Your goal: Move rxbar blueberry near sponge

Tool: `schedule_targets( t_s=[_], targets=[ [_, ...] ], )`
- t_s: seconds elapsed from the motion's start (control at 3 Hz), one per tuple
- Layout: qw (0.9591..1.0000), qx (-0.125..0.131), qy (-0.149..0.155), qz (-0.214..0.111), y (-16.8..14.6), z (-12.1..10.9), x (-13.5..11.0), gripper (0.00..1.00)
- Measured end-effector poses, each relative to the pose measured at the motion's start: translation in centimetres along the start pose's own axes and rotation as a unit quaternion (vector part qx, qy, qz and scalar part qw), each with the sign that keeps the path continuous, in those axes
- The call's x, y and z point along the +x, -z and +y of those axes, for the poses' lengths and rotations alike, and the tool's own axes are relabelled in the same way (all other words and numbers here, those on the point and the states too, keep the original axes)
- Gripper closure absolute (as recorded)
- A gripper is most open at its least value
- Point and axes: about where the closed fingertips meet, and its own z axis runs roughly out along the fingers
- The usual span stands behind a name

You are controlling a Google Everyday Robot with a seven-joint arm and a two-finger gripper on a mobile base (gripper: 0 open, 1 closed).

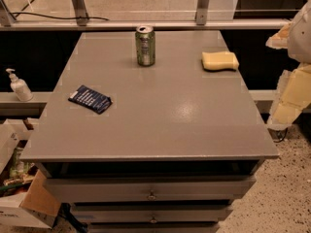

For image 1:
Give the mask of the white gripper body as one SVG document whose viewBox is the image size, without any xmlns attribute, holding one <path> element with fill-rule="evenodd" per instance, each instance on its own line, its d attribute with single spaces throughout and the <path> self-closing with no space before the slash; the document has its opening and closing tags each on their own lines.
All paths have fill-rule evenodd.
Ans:
<svg viewBox="0 0 311 233">
<path fill-rule="evenodd" d="M 288 55 L 300 63 L 311 63 L 311 0 L 294 16 L 291 23 Z"/>
</svg>

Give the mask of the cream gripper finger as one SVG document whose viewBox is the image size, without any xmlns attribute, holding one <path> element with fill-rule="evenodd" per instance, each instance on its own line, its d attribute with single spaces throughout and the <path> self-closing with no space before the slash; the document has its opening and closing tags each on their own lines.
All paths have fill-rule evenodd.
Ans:
<svg viewBox="0 0 311 233">
<path fill-rule="evenodd" d="M 265 45 L 272 49 L 286 49 L 288 47 L 288 38 L 291 25 L 284 25 L 277 33 L 269 37 Z"/>
<path fill-rule="evenodd" d="M 279 78 L 267 127 L 282 131 L 293 124 L 311 104 L 311 65 L 300 63 L 293 71 L 285 70 Z"/>
</svg>

